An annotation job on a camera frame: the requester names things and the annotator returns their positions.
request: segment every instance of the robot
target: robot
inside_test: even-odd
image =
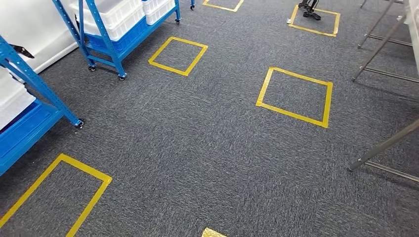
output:
[[[320,21],[322,17],[314,13],[314,9],[317,7],[317,4],[319,3],[319,1],[313,0],[313,3],[311,4],[311,6],[309,6],[310,2],[311,0],[302,0],[302,3],[298,4],[298,7],[299,8],[303,7],[305,10],[307,10],[303,14],[304,17],[313,17],[317,21]]]

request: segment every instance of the blue metal shelf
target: blue metal shelf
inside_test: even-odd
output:
[[[56,107],[35,100],[0,133],[0,175],[4,174],[62,117]]]
[[[126,77],[126,72],[122,67],[121,61],[126,58],[136,47],[138,47],[141,42],[143,42],[156,28],[158,28],[172,13],[176,12],[176,22],[180,22],[180,9],[179,9],[179,0],[175,1],[175,7],[170,10],[166,15],[164,15],[161,19],[159,19],[154,25],[148,26],[138,37],[128,45],[122,52],[118,53],[115,51],[114,46],[109,38],[108,33],[106,32],[105,26],[103,25],[102,18],[99,15],[99,11],[94,3],[94,0],[79,0],[79,23],[80,23],[80,33],[77,28],[73,25],[71,18],[67,14],[62,5],[60,0],[52,0],[60,13],[61,17],[63,18],[64,22],[66,23],[67,27],[69,28],[71,34],[73,35],[74,39],[76,40],[77,44],[80,47],[84,57],[87,60],[87,64],[89,68],[94,71],[96,67],[95,62],[103,63],[112,67],[115,67],[118,71],[118,77],[120,80],[124,80]],[[99,29],[100,35],[106,45],[106,48],[97,48],[92,47],[90,44],[84,43],[84,16],[83,16],[83,1],[87,3],[89,10],[97,24]],[[191,0],[191,9],[195,6],[195,0]],[[105,60],[96,56],[93,56],[90,52],[97,51],[102,54],[110,56],[111,60]]]
[[[81,126],[83,121],[68,109],[1,36],[0,66],[14,72],[51,103],[47,104],[36,99],[18,117],[0,130],[0,175],[2,175],[63,116],[75,126]]]
[[[121,53],[116,53],[117,57],[121,60],[123,60],[124,58],[126,58],[135,48],[137,48],[149,35],[151,35],[151,33],[153,33],[170,15],[172,15],[172,13],[174,13],[176,11],[176,6],[170,10],[166,15],[164,15],[162,18],[160,18],[155,24],[153,24],[152,26],[147,26],[147,28],[140,34],[137,36],[137,38],[128,46],[126,47],[126,49],[121,52]],[[103,49],[98,49],[98,48],[93,48],[92,46],[90,46],[90,44],[86,44],[86,47],[106,54],[106,55],[110,55],[110,52],[108,49],[103,48]]]

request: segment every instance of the white storage box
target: white storage box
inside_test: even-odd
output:
[[[25,86],[12,78],[8,70],[0,68],[0,129],[24,111],[35,97]]]
[[[153,25],[160,18],[166,15],[170,10],[176,6],[174,0],[166,0],[162,5],[155,9],[152,13],[146,14],[147,25]]]
[[[151,14],[157,8],[167,3],[167,0],[143,0],[143,7],[145,14]]]
[[[133,8],[120,23],[113,25],[106,29],[109,38],[113,41],[118,41],[122,36],[125,35],[135,24],[137,24],[145,16],[144,10],[141,7]],[[91,35],[100,35],[99,28],[96,24],[84,23],[84,32]]]
[[[141,0],[95,0],[97,10],[102,18],[105,28],[112,27],[125,19],[132,9],[142,7]],[[75,0],[70,4],[71,9],[77,16],[79,16],[79,1]],[[83,21],[89,24],[95,24],[94,18],[87,6],[86,1],[83,0]]]

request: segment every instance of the white wall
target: white wall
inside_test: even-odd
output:
[[[61,2],[73,19],[72,0]],[[78,47],[52,0],[0,0],[0,22],[0,35],[8,43],[35,56],[22,58],[36,73]]]

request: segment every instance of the floor marking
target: floor marking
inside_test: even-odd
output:
[[[81,163],[78,160],[75,160],[69,156],[64,154],[60,154],[49,166],[48,168],[40,175],[40,177],[32,184],[32,186],[19,198],[19,200],[6,212],[6,214],[0,219],[0,228],[10,219],[10,217],[20,208],[20,206],[29,198],[29,196],[38,188],[38,186],[45,180],[45,178],[57,167],[57,165],[61,162],[66,162],[75,168],[78,168],[95,178],[98,178],[103,181],[100,188],[96,191],[93,198],[90,200],[89,204],[83,210],[81,215],[78,217],[74,225],[67,233],[67,237],[74,236],[77,230],[82,225],[83,221],[89,215],[91,210],[93,209],[94,205],[97,203],[99,198],[102,196],[103,192],[105,192],[106,187],[111,183],[112,178],[86,164]]]
[[[211,4],[211,3],[208,3],[208,1],[209,1],[209,0],[204,0],[204,2],[202,3],[202,5],[205,5],[205,6],[212,6],[212,7],[215,7],[215,8],[219,8],[219,9],[223,9],[223,10],[227,10],[227,11],[233,11],[233,12],[236,12],[245,0],[240,0],[240,1],[239,1],[239,3],[237,4],[237,6],[236,6],[234,9],[231,9],[231,8],[226,8],[226,7],[223,7],[223,6],[213,5],[213,4]]]
[[[326,33],[326,32],[316,31],[316,30],[313,30],[313,29],[309,29],[309,28],[305,28],[305,27],[302,27],[302,26],[296,26],[296,25],[294,25],[294,20],[295,20],[295,17],[297,16],[297,13],[298,13],[298,5],[295,6],[294,11],[293,11],[293,14],[291,15],[291,23],[289,23],[288,25],[291,26],[291,27],[294,27],[296,29],[303,30],[303,31],[313,32],[313,33],[324,35],[324,36],[336,37],[337,31],[339,29],[340,13],[332,12],[332,11],[326,11],[326,10],[321,10],[321,9],[315,9],[315,10],[316,11],[319,11],[319,12],[324,12],[324,13],[335,15],[335,27],[333,29],[333,33]]]
[[[263,97],[265,96],[266,90],[268,88],[268,84],[271,81],[272,73],[274,71],[278,71],[280,73],[285,73],[285,74],[290,75],[292,77],[296,77],[296,78],[300,78],[300,79],[303,79],[303,80],[311,81],[311,82],[321,84],[321,85],[324,85],[324,86],[327,87],[325,107],[324,107],[324,111],[323,111],[323,121],[318,121],[318,120],[315,120],[315,119],[312,119],[312,118],[309,118],[309,117],[306,117],[306,116],[295,114],[293,112],[286,111],[286,110],[283,110],[283,109],[265,104],[263,102]],[[278,113],[285,114],[285,115],[291,116],[293,118],[296,118],[296,119],[299,119],[299,120],[302,120],[302,121],[305,121],[305,122],[309,122],[309,123],[312,123],[312,124],[315,124],[315,125],[318,125],[318,126],[321,126],[321,127],[324,127],[324,128],[327,128],[327,127],[329,127],[329,112],[330,112],[330,104],[332,102],[332,87],[333,87],[332,82],[326,82],[326,81],[317,80],[317,79],[314,79],[314,78],[309,78],[309,77],[306,77],[306,76],[303,76],[303,75],[300,75],[300,74],[297,74],[297,73],[289,72],[287,70],[280,69],[280,68],[277,68],[277,67],[269,67],[268,73],[266,74],[266,77],[265,77],[265,81],[263,82],[263,85],[262,85],[262,89],[260,90],[259,97],[257,98],[256,106],[264,107],[266,109],[273,110],[273,111],[276,111]]]
[[[213,231],[210,228],[205,228],[204,232],[202,233],[202,237],[227,237],[224,236],[217,231]]]
[[[157,56],[163,51],[163,49],[164,48],[166,48],[168,45],[169,45],[169,43],[172,41],[172,40],[177,40],[177,41],[180,41],[180,42],[184,42],[184,43],[188,43],[188,44],[192,44],[192,45],[195,45],[195,46],[198,46],[198,47],[201,47],[202,49],[201,49],[201,52],[199,52],[199,54],[198,54],[198,56],[196,56],[195,57],[195,59],[194,59],[194,61],[192,61],[192,64],[191,65],[189,65],[189,67],[185,70],[185,71],[181,71],[181,70],[179,70],[179,69],[176,69],[176,68],[172,68],[172,67],[169,67],[169,66],[166,66],[166,65],[163,65],[163,64],[160,64],[160,63],[156,63],[154,60],[157,58]],[[183,75],[183,76],[188,76],[189,75],[189,73],[192,71],[192,69],[194,68],[194,66],[198,63],[198,61],[200,60],[200,58],[202,57],[202,55],[205,53],[205,51],[208,49],[208,46],[207,45],[204,45],[204,44],[201,44],[201,43],[196,43],[196,42],[193,42],[193,41],[189,41],[189,40],[185,40],[185,39],[181,39],[181,38],[178,38],[178,37],[170,37],[158,50],[157,50],[157,52],[156,53],[154,53],[154,55],[153,56],[151,56],[151,58],[148,60],[148,62],[151,64],[151,65],[154,65],[154,66],[156,66],[156,67],[159,67],[159,68],[162,68],[162,69],[165,69],[165,70],[168,70],[168,71],[171,71],[171,72],[174,72],[174,73],[178,73],[178,74],[181,74],[181,75]]]

